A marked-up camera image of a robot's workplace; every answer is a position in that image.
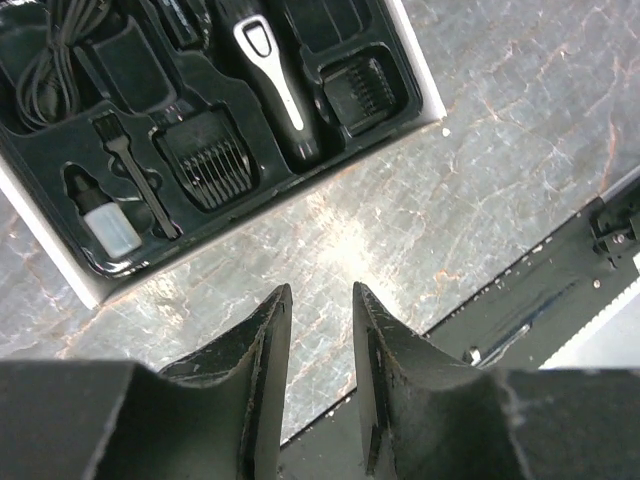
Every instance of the storage compartment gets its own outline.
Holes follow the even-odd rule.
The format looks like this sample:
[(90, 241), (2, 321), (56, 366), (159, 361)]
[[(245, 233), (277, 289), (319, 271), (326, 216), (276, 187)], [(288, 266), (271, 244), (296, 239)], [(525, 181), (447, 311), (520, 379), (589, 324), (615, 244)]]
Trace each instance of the storage compartment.
[(383, 0), (3, 3), (1, 153), (121, 282), (415, 119), (392, 25)]

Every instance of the black plastic tray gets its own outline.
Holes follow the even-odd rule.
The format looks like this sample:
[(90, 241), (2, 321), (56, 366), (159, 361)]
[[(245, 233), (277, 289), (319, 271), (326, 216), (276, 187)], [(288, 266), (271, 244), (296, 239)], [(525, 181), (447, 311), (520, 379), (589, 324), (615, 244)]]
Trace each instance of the black plastic tray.
[[(324, 1), (327, 11), (335, 12), (336, 0)], [(348, 10), (351, 18), (346, 20), (351, 25), (356, 15), (355, 26), (345, 27), (336, 23), (335, 18), (323, 26), (322, 17), (301, 15), (306, 8), (312, 13), (323, 4), (318, 0), (262, 3), (316, 106), (323, 158), (312, 168), (293, 164), (283, 155), (258, 96), (247, 82), (235, 75), (224, 39), (214, 35), (208, 54), (200, 50), (177, 50), (163, 28), (158, 10), (149, 0), (118, 2), (124, 22), (118, 33), (121, 37), (88, 41), (75, 47), (80, 74), (90, 85), (85, 109), (49, 128), (26, 131), (12, 114), (15, 110), (13, 91), (20, 69), (44, 46), (47, 14), (40, 3), (20, 6), (0, 3), (3, 20), (0, 27), (1, 153), (56, 233), (92, 274), (117, 283), (142, 268), (166, 264), (238, 221), (270, 207), (277, 197), (294, 188), (304, 188), (324, 171), (345, 165), (420, 114), (421, 93), (384, 1), (347, 3), (352, 9)], [(308, 25), (307, 18), (313, 18)], [(321, 42), (311, 46), (304, 43), (313, 29), (320, 32), (325, 28), (336, 30)], [(149, 55), (137, 61), (128, 58), (127, 48), (131, 48), (127, 46), (132, 43), (127, 35), (135, 37), (133, 44), (140, 43), (141, 37)], [(127, 48), (118, 46), (118, 41)], [(15, 55), (16, 49), (20, 50), (19, 58)], [(117, 61), (118, 52), (124, 57), (121, 62)], [(388, 118), (364, 130), (350, 130), (340, 124), (335, 102), (326, 96), (325, 83), (350, 62), (360, 61), (366, 66), (368, 58), (375, 58), (376, 65), (384, 69), (396, 105), (388, 112)], [(109, 71), (103, 68), (102, 62), (110, 66)], [(143, 68), (147, 75), (137, 71), (135, 81), (131, 79), (132, 83), (127, 84), (127, 68)], [(136, 88), (140, 96), (131, 95)], [(203, 211), (190, 200), (158, 148), (158, 139), (167, 122), (179, 122), (207, 110), (223, 115), (240, 137), (249, 153), (256, 184), (250, 192), (214, 211)], [(179, 238), (169, 240), (162, 234), (135, 184), (126, 174), (117, 171), (113, 155), (104, 150), (92, 120), (108, 112), (117, 115), (130, 137), (132, 155), (145, 176), (153, 179), (160, 202), (181, 233)], [(69, 165), (85, 170), (122, 207), (138, 230), (142, 247), (125, 258), (114, 260), (107, 256), (67, 196), (64, 170)]]

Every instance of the marble surface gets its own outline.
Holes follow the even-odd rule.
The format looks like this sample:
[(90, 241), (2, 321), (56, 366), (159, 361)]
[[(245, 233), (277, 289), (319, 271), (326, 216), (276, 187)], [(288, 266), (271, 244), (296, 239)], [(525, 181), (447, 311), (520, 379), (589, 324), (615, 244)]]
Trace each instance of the marble surface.
[(289, 282), (286, 438), (355, 386), (355, 280), (425, 330), (638, 164), (640, 0), (405, 3), (449, 117), (100, 312), (0, 199), (0, 356), (159, 368)]

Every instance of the coiled black cable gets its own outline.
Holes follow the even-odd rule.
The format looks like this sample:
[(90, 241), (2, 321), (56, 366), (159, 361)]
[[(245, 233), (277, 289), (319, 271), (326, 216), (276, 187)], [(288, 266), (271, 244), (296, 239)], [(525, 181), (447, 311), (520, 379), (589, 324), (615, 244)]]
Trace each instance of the coiled black cable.
[(31, 131), (58, 123), (81, 109), (71, 49), (107, 18), (112, 0), (47, 0), (46, 48), (16, 85), (18, 115)]

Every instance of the cleaning brush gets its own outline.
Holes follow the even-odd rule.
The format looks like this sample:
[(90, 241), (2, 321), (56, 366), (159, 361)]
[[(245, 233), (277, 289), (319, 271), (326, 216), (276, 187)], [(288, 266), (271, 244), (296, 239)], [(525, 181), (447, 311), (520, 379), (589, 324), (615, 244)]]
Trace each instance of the cleaning brush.
[(222, 112), (203, 112), (158, 138), (158, 147), (191, 201), (220, 208), (254, 188), (247, 151)]
[(162, 208), (160, 200), (158, 200), (158, 197), (151, 188), (151, 185), (149, 185), (149, 182), (142, 173), (142, 170), (140, 170), (140, 167), (131, 155), (131, 151), (129, 150), (129, 137), (124, 131), (117, 115), (114, 113), (108, 113), (107, 115), (99, 117), (94, 120), (93, 126), (100, 135), (100, 138), (102, 138), (105, 150), (116, 155), (124, 164), (129, 175), (131, 175), (133, 182), (138, 187), (138, 190), (140, 190), (142, 199), (147, 203), (151, 212), (153, 212), (153, 215), (160, 224), (160, 228), (162, 228), (162, 231), (167, 238), (170, 240), (178, 238), (180, 236), (178, 230), (173, 223), (171, 223), (167, 213), (164, 211), (164, 208)]

